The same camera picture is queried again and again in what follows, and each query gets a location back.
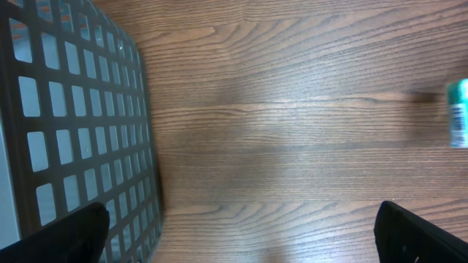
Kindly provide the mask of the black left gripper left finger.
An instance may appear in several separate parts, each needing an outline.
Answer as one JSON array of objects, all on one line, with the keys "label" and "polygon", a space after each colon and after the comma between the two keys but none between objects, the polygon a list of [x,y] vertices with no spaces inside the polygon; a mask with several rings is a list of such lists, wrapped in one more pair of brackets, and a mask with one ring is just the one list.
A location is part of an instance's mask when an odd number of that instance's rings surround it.
[{"label": "black left gripper left finger", "polygon": [[1,263],[98,262],[109,226],[109,212],[102,203],[94,202],[1,249]]}]

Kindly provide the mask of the teal tissue pack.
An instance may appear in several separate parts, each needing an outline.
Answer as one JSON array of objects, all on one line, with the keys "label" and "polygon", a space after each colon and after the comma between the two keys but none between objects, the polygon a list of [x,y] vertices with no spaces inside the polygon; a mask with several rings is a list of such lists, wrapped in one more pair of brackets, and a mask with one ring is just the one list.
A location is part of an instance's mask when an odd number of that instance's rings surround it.
[{"label": "teal tissue pack", "polygon": [[467,148],[467,79],[447,86],[450,145]]}]

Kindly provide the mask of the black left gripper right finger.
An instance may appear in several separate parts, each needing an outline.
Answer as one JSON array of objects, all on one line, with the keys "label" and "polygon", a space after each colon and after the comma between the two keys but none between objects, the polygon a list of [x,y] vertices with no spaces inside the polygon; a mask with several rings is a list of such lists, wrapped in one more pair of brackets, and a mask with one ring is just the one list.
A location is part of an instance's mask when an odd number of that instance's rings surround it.
[{"label": "black left gripper right finger", "polygon": [[467,242],[391,201],[380,205],[374,236],[381,263],[467,263]]}]

